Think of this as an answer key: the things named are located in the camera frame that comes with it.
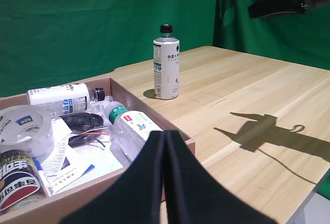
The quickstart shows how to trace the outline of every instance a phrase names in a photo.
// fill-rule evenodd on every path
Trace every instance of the water bottle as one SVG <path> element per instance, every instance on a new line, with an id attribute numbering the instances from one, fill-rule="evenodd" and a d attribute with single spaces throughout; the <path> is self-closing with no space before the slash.
<path id="1" fill-rule="evenodd" d="M 160 26 L 160 37 L 154 40 L 155 94 L 159 99 L 179 95 L 179 40 L 172 36 L 171 24 Z"/>
<path id="2" fill-rule="evenodd" d="M 151 131 L 162 131 L 145 113 L 128 110 L 117 101 L 110 102 L 104 113 L 113 124 L 119 146 L 131 161 L 139 154 Z"/>
<path id="3" fill-rule="evenodd" d="M 90 89 L 84 83 L 33 89 L 26 95 L 30 105 L 45 109 L 51 117 L 85 111 L 105 98 L 103 88 Z"/>

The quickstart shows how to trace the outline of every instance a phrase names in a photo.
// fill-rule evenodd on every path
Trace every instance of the black bottle cap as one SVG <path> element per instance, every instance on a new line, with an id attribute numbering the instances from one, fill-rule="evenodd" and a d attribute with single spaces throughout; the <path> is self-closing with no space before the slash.
<path id="1" fill-rule="evenodd" d="M 160 32 L 161 33 L 172 33 L 173 32 L 172 24 L 162 24 L 160 26 Z"/>
<path id="2" fill-rule="evenodd" d="M 104 89 L 102 87 L 100 88 L 95 88 L 94 89 L 94 92 L 93 92 L 93 95 L 94 95 L 94 99 L 97 100 L 97 101 L 103 101 L 104 98 L 105 98 L 105 92 L 104 92 Z"/>

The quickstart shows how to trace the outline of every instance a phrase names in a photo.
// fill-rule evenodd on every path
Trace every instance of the bottle label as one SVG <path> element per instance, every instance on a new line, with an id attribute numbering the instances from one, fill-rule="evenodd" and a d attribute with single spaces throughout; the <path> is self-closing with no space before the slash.
<path id="1" fill-rule="evenodd" d="M 78 97 L 37 104 L 37 106 L 46 109 L 50 113 L 50 117 L 56 117 L 87 110 L 88 104 L 87 97 Z"/>
<path id="2" fill-rule="evenodd" d="M 42 107 L 51 117 L 87 110 L 90 97 L 86 84 L 70 84 L 28 91 L 31 105 Z"/>
<path id="3" fill-rule="evenodd" d="M 140 111 L 129 111 L 122 115 L 120 119 L 143 139 L 143 144 L 148 140 L 151 131 L 162 131 L 156 123 Z"/>
<path id="4" fill-rule="evenodd" d="M 160 99 L 173 99 L 179 94 L 179 41 L 154 41 L 155 93 Z"/>
<path id="5" fill-rule="evenodd" d="M 114 124 L 114 121 L 116 120 L 117 116 L 119 116 L 121 113 L 129 111 L 126 107 L 124 106 L 118 106 L 114 108 L 110 114 L 109 114 L 109 120 L 112 124 Z"/>

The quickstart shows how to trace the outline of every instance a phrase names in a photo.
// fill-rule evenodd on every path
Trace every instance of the white paper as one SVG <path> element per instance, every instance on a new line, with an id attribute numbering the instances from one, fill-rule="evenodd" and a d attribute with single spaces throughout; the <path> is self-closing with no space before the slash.
<path id="1" fill-rule="evenodd" d="M 95 168 L 90 172 L 86 173 L 64 189 L 60 190 L 58 193 L 61 193 L 65 190 L 71 189 L 75 186 L 87 183 L 91 180 L 102 177 L 106 174 L 109 174 L 113 171 L 116 171 L 122 168 L 122 164 L 115 158 L 115 156 L 110 151 L 110 137 L 106 135 L 101 135 L 98 138 L 104 143 L 105 148 L 97 141 L 92 142 L 88 145 L 74 148 L 79 155 L 85 158 L 90 162 Z"/>
<path id="2" fill-rule="evenodd" d="M 65 157 L 63 169 L 57 174 L 47 175 L 47 180 L 51 184 L 54 193 L 59 193 L 61 189 L 70 185 L 91 166 L 91 163 L 80 156 L 69 145 L 65 148 Z"/>
<path id="3" fill-rule="evenodd" d="M 52 119 L 52 128 L 55 146 L 50 156 L 41 164 L 45 175 L 56 174 L 61 170 L 71 134 L 71 129 L 62 118 Z"/>

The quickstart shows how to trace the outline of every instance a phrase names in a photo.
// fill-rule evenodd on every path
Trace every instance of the blue label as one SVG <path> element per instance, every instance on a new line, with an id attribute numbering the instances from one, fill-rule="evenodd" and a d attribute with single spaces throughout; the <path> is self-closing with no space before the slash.
<path id="1" fill-rule="evenodd" d="M 33 122 L 32 117 L 30 115 L 26 116 L 26 117 L 22 117 L 22 118 L 20 118 L 19 120 L 16 121 L 16 123 L 19 126 L 22 126 L 23 124 L 28 123 L 28 122 Z"/>
<path id="2" fill-rule="evenodd" d="M 69 107 L 70 107 L 70 111 L 69 113 L 73 112 L 73 103 L 72 103 L 72 99 L 69 99 Z"/>

